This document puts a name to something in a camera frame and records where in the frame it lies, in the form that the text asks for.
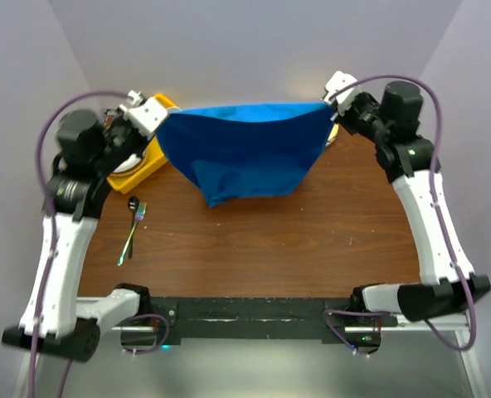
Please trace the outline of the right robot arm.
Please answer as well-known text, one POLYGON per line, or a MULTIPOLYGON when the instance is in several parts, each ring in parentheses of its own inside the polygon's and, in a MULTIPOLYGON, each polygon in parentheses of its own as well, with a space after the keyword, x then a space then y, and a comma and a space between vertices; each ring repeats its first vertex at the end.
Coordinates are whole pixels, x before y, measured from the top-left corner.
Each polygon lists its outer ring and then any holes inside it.
POLYGON ((423 105, 420 88, 392 81, 376 101, 350 75, 343 75, 325 91, 324 100, 335 109, 338 122, 374 143, 377 162, 406 213, 420 266, 418 283, 355 288, 351 319, 367 326, 381 312, 401 314, 412 322, 471 314, 491 284, 487 276, 474 272, 462 250, 446 205, 435 146, 417 133, 423 105))

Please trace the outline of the blue cloth napkin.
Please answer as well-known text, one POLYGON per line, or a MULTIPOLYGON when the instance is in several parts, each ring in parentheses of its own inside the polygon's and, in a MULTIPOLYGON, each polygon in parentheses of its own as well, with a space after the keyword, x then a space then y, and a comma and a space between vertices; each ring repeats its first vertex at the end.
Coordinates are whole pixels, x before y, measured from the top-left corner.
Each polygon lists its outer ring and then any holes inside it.
POLYGON ((157 140, 209 207, 291 194, 323 153, 334 112, 323 102, 186 109, 157 140))

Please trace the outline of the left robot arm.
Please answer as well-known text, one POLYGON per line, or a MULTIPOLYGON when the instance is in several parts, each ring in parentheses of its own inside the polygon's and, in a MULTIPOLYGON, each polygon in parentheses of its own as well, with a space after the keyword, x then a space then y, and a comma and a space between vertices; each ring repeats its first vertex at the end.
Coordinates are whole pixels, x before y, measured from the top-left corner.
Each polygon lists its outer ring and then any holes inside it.
POLYGON ((148 288, 119 284, 105 298, 77 306, 86 253, 111 191, 107 177, 131 155, 141 154, 155 134, 130 111, 106 125, 91 110, 61 118, 60 152, 46 183, 43 243, 30 302, 2 343, 75 362, 87 362, 100 338, 125 319, 145 324, 152 315, 148 288))

